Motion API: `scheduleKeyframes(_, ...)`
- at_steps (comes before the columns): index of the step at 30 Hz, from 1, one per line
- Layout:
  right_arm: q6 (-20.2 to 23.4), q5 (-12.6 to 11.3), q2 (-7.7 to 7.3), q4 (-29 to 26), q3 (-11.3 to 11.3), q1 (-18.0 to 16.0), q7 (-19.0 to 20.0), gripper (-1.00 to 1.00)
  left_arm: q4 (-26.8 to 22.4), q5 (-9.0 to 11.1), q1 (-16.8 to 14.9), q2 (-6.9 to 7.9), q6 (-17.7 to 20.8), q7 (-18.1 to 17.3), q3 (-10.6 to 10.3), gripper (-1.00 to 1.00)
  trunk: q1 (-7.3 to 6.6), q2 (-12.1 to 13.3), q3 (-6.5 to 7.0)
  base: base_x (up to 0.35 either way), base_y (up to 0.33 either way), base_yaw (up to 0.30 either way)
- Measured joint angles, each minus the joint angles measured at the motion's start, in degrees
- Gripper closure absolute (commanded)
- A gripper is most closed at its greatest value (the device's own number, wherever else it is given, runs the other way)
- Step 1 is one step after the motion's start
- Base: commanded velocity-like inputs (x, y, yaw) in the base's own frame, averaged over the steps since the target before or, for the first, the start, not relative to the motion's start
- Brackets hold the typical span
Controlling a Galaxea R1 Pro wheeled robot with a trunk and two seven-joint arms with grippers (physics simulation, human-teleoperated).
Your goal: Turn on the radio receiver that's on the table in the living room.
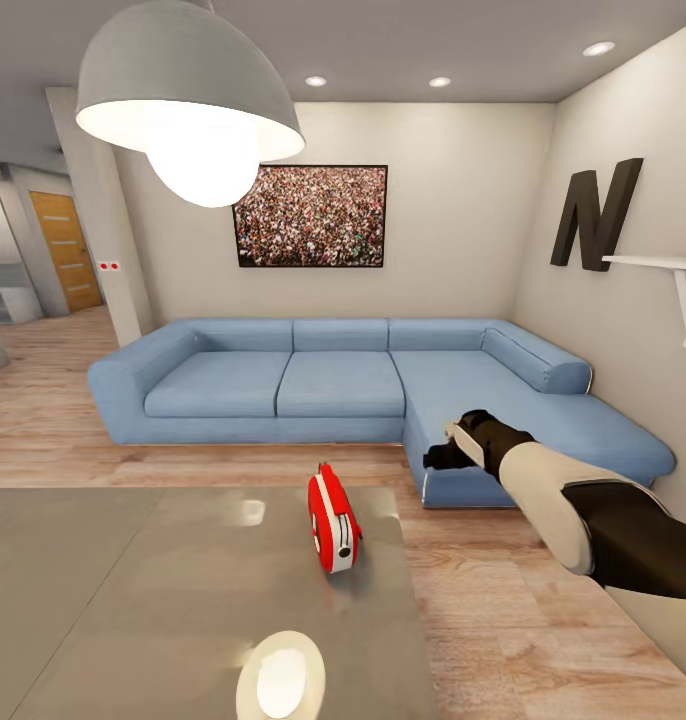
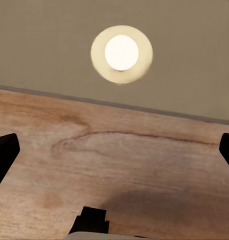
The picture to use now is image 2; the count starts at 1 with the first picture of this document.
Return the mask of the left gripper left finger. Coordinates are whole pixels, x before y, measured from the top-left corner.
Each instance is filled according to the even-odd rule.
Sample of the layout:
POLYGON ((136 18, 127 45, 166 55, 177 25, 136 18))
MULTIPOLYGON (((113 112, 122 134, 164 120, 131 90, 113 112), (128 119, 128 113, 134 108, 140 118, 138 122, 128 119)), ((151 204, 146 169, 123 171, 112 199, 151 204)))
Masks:
POLYGON ((20 153, 17 134, 0 137, 0 184, 20 153))

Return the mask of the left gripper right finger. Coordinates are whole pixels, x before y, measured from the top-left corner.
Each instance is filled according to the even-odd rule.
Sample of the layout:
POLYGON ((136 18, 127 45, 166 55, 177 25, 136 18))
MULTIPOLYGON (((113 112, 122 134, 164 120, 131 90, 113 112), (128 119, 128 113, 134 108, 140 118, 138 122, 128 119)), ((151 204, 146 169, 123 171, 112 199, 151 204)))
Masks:
POLYGON ((220 140, 219 151, 229 164, 229 133, 224 133, 220 140))

